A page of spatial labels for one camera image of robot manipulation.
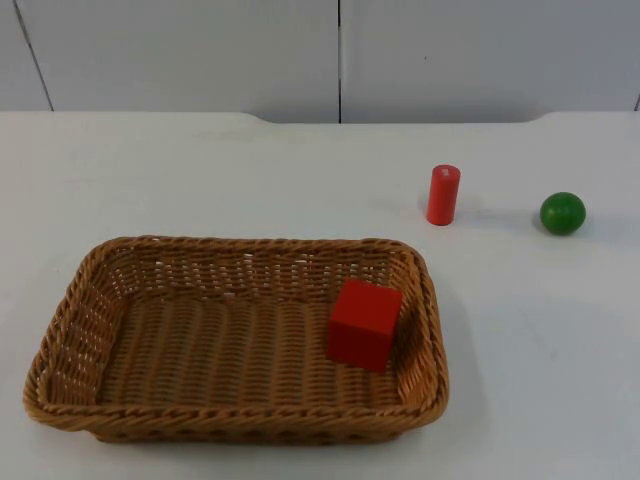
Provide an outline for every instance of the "basket rim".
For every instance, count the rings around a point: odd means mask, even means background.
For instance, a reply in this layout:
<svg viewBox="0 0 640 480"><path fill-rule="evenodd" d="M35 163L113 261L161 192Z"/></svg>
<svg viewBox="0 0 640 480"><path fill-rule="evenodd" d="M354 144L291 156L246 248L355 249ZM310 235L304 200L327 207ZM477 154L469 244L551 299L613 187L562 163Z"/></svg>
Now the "basket rim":
<svg viewBox="0 0 640 480"><path fill-rule="evenodd" d="M437 379L435 396L431 401L424 401L413 406L392 406L383 408L368 407L340 407L340 406L149 406L138 404L119 405L70 405L43 401L46 398L44 392L43 376L53 355L55 342L60 342L60 322L68 317L68 313L74 305L75 292L91 277L93 270L101 264L109 254L116 250L133 249L140 246L188 246L194 249L212 248L222 249L233 243L234 251L246 251L250 253L256 249L287 253L300 250L301 253L314 253L323 247L339 244L345 249L377 249L409 253L420 272L421 292L423 300L433 303L435 315L427 315L428 337L431 343L431 354L436 367L434 378ZM28 415L40 422L63 430L78 431L92 430L101 426L113 427L119 423L128 423L127 419L136 419L136 423L153 422L159 419L170 419L172 425L188 426L190 422L202 426L211 423L211 426L220 428L220 422L230 424L234 419L253 418L261 419L261 426L269 426L287 421L313 422L313 419L348 419L360 424L368 425L366 421L375 418L376 427L383 425L398 427L398 430L406 430L424 425L437 419L445 410L449 399L449 378L447 361L444 352L444 344L440 329L437 302L433 282L428 274L423 257L411 246L397 240L381 238L364 238L361 240L306 240L306 239L230 239L218 237L170 237L145 235L138 237L118 237L94 247L82 260L73 281L58 305L53 320L50 322L39 351L34 357L29 369L23 391L23 405Z"/></svg>

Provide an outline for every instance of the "red cube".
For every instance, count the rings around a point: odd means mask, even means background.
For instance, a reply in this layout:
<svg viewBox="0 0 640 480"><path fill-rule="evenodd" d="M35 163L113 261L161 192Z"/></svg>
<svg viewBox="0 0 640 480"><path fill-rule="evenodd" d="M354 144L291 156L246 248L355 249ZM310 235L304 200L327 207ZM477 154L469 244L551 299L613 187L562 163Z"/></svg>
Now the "red cube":
<svg viewBox="0 0 640 480"><path fill-rule="evenodd" d="M347 279L329 320L327 357L383 372L401 303L397 290Z"/></svg>

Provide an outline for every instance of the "white wall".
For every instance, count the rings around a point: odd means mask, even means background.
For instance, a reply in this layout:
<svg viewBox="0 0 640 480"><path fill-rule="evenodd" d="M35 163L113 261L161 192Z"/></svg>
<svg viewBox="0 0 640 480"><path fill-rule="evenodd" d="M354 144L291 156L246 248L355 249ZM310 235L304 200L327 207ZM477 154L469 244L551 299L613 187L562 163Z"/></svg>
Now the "white wall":
<svg viewBox="0 0 640 480"><path fill-rule="evenodd" d="M57 110L519 121L640 95L640 0L342 0L341 30L338 0L18 1ZM0 2L0 109L46 109Z"/></svg>
<svg viewBox="0 0 640 480"><path fill-rule="evenodd" d="M342 118L632 110L639 0L342 0Z"/></svg>
<svg viewBox="0 0 640 480"><path fill-rule="evenodd" d="M48 109L13 2L0 0L0 110Z"/></svg>
<svg viewBox="0 0 640 480"><path fill-rule="evenodd" d="M56 110L338 119L337 0L21 0Z"/></svg>

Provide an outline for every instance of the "green ball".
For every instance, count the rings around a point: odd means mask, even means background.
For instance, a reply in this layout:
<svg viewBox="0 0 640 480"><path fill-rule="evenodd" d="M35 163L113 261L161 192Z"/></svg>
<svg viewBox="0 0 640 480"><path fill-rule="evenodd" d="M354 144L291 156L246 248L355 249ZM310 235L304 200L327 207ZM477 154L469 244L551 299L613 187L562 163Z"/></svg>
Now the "green ball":
<svg viewBox="0 0 640 480"><path fill-rule="evenodd" d="M540 221L554 235L569 235L584 223L587 209L577 195L554 193L540 207Z"/></svg>

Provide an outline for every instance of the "wicker basket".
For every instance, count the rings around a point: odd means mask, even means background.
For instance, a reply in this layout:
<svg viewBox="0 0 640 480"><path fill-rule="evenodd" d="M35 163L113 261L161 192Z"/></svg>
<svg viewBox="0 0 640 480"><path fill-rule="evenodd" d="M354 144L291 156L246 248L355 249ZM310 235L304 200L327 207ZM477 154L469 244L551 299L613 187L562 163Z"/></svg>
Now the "wicker basket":
<svg viewBox="0 0 640 480"><path fill-rule="evenodd" d="M403 292L383 374L325 358L347 277ZM385 441L447 398L424 261L375 239L108 241L80 265L24 390L33 419L117 442Z"/></svg>

